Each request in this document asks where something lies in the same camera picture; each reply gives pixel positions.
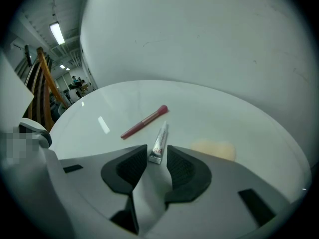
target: ceiling light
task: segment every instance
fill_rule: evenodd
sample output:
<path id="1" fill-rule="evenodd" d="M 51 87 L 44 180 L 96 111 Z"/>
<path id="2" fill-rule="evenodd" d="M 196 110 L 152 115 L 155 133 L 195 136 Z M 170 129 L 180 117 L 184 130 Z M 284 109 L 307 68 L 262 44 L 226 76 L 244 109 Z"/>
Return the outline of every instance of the ceiling light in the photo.
<path id="1" fill-rule="evenodd" d="M 59 22 L 55 22 L 55 23 L 51 24 L 50 29 L 51 29 L 52 34 L 54 35 L 56 41 L 58 42 L 58 44 L 60 45 L 60 44 L 64 43 L 64 39 L 62 36 Z"/>

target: fluorescent light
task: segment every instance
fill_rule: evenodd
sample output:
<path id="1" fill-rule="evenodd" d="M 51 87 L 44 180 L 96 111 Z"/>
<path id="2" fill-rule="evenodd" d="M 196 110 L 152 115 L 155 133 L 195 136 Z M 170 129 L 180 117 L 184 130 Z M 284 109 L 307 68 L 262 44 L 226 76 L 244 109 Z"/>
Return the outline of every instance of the fluorescent light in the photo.
<path id="1" fill-rule="evenodd" d="M 51 29 L 51 32 L 54 35 L 56 41 L 58 42 L 58 44 L 60 45 L 60 44 L 64 43 L 64 39 L 62 36 L 59 22 L 55 22 L 55 23 L 51 24 L 50 29 Z"/>
<path id="2" fill-rule="evenodd" d="M 108 126 L 104 122 L 104 119 L 101 116 L 98 117 L 98 122 L 100 123 L 100 126 L 101 126 L 102 130 L 104 131 L 104 133 L 108 134 L 110 132 L 110 129 L 108 128 Z"/>

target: wooden post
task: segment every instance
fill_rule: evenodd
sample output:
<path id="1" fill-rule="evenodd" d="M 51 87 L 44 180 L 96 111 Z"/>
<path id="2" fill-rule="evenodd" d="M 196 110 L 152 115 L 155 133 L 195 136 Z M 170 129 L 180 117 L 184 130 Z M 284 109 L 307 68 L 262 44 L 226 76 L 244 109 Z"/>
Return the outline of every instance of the wooden post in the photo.
<path id="1" fill-rule="evenodd" d="M 37 54 L 38 54 L 38 60 L 39 62 L 41 63 L 41 68 L 44 72 L 44 77 L 46 79 L 46 83 L 47 83 L 47 86 L 50 88 L 51 92 L 53 93 L 53 95 L 55 96 L 55 98 L 60 101 L 64 107 L 66 109 L 69 108 L 69 106 L 66 104 L 66 102 L 64 101 L 64 99 L 60 96 L 60 93 L 58 92 L 58 90 L 56 89 L 56 86 L 54 84 L 54 80 L 50 74 L 50 71 L 49 71 L 49 68 L 48 68 L 48 65 L 46 63 L 46 60 L 45 60 L 45 57 L 44 57 L 44 53 L 43 53 L 43 49 L 42 47 L 40 48 L 37 48 L 36 50 Z"/>

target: black gripper pad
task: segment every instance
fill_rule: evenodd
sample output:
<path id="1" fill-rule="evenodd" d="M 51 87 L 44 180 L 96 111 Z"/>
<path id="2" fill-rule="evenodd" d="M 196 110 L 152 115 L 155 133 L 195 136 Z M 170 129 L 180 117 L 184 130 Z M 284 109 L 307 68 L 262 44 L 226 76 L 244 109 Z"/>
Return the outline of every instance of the black gripper pad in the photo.
<path id="1" fill-rule="evenodd" d="M 165 195 L 166 206 L 195 200 L 211 182 L 211 171 L 203 161 L 171 145 L 167 146 L 167 168 L 173 190 Z"/>
<path id="2" fill-rule="evenodd" d="M 116 193 L 131 194 L 147 166 L 147 150 L 145 144 L 106 163 L 103 181 Z"/>

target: tabletop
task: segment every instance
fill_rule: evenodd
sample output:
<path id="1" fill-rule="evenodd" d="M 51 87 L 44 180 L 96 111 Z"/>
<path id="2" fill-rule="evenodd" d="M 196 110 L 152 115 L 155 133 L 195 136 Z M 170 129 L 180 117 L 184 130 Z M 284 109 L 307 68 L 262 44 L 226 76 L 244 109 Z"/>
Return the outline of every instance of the tabletop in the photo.
<path id="1" fill-rule="evenodd" d="M 129 138 L 120 138 L 161 105 L 167 105 L 168 113 Z M 84 96 L 55 123 L 50 149 L 59 159 L 141 144 L 147 144 L 150 152 L 164 121 L 168 124 L 167 145 L 190 148 L 204 139 L 230 142 L 236 150 L 235 162 L 264 179 L 290 202 L 304 195 L 310 184 L 310 168 L 303 151 L 273 118 L 227 93 L 181 82 L 122 82 Z M 164 212 L 162 200 L 170 187 L 165 151 L 161 165 L 149 163 L 133 192 L 139 223 L 145 222 L 140 227 L 145 231 Z M 143 205 L 144 211 L 139 211 L 138 205 Z"/>

